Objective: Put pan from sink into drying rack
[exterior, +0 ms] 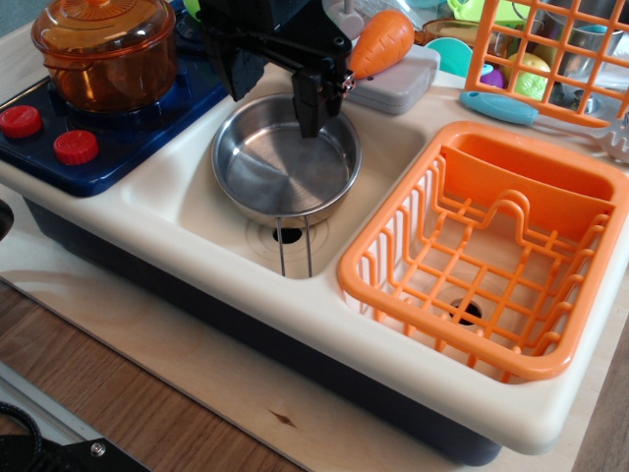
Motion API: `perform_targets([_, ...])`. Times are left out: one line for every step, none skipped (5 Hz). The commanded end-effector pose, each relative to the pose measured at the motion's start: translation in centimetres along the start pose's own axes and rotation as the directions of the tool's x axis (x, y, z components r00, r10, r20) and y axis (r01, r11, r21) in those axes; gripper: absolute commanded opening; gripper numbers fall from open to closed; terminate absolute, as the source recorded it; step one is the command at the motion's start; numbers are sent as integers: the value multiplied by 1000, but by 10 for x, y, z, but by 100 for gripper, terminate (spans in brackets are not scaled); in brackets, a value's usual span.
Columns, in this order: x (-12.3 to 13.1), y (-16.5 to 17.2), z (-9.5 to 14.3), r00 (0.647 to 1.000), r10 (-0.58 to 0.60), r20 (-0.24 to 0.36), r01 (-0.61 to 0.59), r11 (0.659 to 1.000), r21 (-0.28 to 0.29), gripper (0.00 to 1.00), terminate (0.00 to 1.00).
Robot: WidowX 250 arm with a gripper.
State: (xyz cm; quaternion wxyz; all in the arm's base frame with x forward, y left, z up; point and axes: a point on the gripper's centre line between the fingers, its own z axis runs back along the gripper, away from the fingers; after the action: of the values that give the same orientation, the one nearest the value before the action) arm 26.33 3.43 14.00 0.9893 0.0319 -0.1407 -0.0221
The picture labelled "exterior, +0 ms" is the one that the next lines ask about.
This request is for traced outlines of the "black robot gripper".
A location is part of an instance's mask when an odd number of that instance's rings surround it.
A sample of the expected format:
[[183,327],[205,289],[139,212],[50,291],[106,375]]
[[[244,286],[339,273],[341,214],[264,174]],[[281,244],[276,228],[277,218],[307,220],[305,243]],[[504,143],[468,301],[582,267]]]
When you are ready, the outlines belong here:
[[292,76],[303,138],[315,138],[339,115],[353,85],[350,39],[320,1],[200,1],[206,54],[224,88],[242,99],[271,62]]

